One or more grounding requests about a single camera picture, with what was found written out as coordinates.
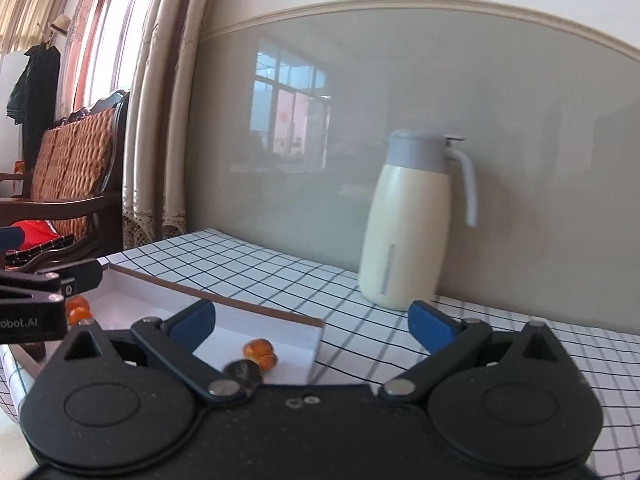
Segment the orange mandarin front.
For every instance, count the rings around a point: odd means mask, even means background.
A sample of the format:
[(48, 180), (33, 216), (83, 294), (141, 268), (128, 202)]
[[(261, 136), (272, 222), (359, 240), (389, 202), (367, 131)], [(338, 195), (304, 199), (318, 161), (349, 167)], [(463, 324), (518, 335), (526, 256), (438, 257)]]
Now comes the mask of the orange mandarin front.
[(77, 295), (73, 297), (68, 297), (65, 300), (65, 309), (67, 313), (70, 313), (73, 310), (78, 308), (90, 310), (89, 301), (84, 296)]

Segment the carrot piece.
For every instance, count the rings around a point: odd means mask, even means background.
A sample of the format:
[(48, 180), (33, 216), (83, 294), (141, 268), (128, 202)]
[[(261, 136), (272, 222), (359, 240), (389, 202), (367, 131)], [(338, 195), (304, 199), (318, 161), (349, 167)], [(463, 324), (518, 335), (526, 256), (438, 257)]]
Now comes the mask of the carrot piece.
[(88, 308), (77, 307), (67, 313), (67, 323), (69, 326), (75, 326), (84, 321), (93, 321), (93, 315)]

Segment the peeled rough mandarin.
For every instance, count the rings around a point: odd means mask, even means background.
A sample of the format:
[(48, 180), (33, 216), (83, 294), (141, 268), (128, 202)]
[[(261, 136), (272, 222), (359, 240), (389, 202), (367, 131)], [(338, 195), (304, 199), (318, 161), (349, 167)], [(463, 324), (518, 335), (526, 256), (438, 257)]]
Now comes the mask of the peeled rough mandarin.
[(243, 356), (257, 364), (263, 372), (270, 372), (278, 364), (278, 357), (273, 345), (264, 338), (252, 339), (244, 344)]

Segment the red bag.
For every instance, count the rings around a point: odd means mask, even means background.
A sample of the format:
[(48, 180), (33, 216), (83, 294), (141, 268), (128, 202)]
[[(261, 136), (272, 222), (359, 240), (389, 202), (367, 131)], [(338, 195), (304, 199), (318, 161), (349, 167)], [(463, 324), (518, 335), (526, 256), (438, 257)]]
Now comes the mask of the red bag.
[(11, 228), (20, 228), (24, 233), (23, 243), (17, 248), (10, 248), (11, 252), (24, 252), (24, 250), (52, 247), (55, 243), (62, 242), (62, 235), (46, 220), (22, 220), (11, 224)]

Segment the brown cardboard box tray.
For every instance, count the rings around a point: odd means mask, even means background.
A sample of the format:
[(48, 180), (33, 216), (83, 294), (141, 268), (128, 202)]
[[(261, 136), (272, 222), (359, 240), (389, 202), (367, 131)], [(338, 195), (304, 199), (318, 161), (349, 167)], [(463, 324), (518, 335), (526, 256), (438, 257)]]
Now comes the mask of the brown cardboard box tray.
[(131, 413), (202, 401), (224, 406), (265, 388), (308, 384), (322, 324), (99, 261), (66, 274), (1, 274), (1, 341), (52, 347), (35, 375), (24, 419), (42, 408), (66, 426), (111, 425)]

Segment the wooden bench with cushion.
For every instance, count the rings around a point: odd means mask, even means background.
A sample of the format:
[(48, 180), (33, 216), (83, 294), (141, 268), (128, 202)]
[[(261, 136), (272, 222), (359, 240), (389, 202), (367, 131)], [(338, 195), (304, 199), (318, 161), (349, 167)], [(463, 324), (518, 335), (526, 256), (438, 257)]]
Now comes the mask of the wooden bench with cushion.
[(2, 181), (22, 182), (23, 191), (2, 198), (1, 225), (41, 221), (56, 234), (34, 247), (3, 249), (2, 269), (32, 271), (122, 250), (128, 105), (122, 90), (99, 100), (88, 114), (43, 133), (33, 170), (2, 174)]

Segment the beige lace curtain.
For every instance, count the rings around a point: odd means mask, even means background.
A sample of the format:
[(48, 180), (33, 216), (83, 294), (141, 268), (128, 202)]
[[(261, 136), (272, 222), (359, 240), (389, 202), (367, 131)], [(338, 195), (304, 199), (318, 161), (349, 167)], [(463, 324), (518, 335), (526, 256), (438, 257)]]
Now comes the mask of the beige lace curtain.
[(134, 71), (122, 170), (126, 249), (186, 232), (186, 138), (207, 0), (152, 0)]

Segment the cream thermos jug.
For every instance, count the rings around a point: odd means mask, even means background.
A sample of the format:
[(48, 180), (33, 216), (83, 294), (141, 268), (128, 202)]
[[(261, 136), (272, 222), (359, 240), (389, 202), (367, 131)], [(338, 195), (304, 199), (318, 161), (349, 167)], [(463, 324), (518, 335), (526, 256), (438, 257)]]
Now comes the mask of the cream thermos jug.
[(465, 222), (477, 224), (472, 160), (452, 146), (461, 136), (399, 129), (388, 137), (364, 234), (359, 288), (379, 307), (405, 311), (430, 301), (442, 273), (450, 227), (450, 164), (461, 169)]

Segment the dark hanging coat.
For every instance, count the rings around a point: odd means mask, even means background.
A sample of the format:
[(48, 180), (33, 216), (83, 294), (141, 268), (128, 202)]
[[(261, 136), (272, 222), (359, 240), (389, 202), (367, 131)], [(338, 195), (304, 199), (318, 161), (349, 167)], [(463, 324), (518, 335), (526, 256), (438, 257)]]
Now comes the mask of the dark hanging coat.
[(43, 133), (54, 123), (61, 53), (45, 42), (25, 52), (28, 62), (6, 104), (6, 117), (22, 126), (25, 169), (35, 168)]

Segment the straw hat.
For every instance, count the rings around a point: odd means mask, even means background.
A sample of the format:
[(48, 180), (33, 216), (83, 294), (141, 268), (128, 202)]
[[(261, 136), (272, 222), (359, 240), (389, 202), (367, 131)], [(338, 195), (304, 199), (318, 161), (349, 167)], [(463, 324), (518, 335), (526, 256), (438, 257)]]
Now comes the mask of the straw hat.
[(50, 23), (50, 29), (55, 34), (66, 37), (70, 30), (70, 24), (72, 24), (72, 19), (66, 14), (60, 14)]

